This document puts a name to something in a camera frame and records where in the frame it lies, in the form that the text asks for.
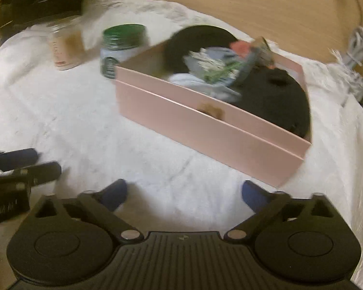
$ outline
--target green lid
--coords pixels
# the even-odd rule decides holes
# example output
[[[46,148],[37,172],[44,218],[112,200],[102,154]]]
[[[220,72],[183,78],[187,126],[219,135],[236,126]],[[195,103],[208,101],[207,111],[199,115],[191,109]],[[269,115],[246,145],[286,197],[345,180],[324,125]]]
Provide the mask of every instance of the green lid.
[[[104,45],[110,50],[122,50],[142,46],[146,39],[146,28],[140,24],[125,24],[110,27],[103,32]]]

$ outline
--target glass jar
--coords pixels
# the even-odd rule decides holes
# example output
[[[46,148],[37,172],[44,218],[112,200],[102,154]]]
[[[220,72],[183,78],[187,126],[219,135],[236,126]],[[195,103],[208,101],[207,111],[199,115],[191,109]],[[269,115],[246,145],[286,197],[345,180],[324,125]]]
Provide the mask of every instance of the glass jar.
[[[85,49],[78,17],[69,17],[49,25],[49,45],[54,64],[59,70],[71,69],[82,63]]]
[[[125,24],[104,30],[101,49],[102,75],[114,79],[115,66],[142,52],[147,46],[148,37],[144,25]]]

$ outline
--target box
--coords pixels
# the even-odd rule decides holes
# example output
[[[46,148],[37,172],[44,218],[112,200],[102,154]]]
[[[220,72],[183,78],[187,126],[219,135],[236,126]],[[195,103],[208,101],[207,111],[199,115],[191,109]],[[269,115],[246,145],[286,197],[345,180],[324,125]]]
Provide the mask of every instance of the box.
[[[116,67],[121,115],[274,187],[285,183],[302,164],[311,134],[298,137],[228,103],[169,83],[165,44]],[[278,54],[274,59],[307,92],[301,66]],[[199,111],[207,107],[219,110],[221,120]]]

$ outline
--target cable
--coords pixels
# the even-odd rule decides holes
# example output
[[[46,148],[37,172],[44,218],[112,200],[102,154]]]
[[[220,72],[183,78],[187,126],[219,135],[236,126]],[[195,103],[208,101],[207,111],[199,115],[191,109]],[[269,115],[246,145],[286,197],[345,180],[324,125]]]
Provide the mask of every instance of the cable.
[[[356,65],[362,66],[363,61],[363,8],[359,0],[356,3],[359,9],[359,26],[349,37],[347,52],[342,56],[342,63],[351,70]]]

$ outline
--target black round object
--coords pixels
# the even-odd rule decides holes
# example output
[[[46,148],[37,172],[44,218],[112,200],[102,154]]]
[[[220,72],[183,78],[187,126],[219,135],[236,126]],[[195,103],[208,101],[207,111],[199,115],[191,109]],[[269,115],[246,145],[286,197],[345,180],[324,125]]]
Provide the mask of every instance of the black round object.
[[[31,213],[7,247],[18,278],[43,286],[68,285],[89,278],[109,261],[113,242],[105,230],[72,219],[57,202],[53,206],[47,200]]]
[[[310,127],[307,95],[286,71],[255,67],[236,83],[242,99],[235,106],[300,137],[306,135]]]
[[[300,283],[339,280],[360,259],[353,233],[327,217],[272,225],[257,236],[254,249],[267,269]]]
[[[187,27],[168,40],[164,50],[165,64],[173,73],[188,73],[183,56],[188,55],[190,51],[199,52],[201,48],[208,47],[229,48],[235,41],[237,38],[219,27],[208,25]]]

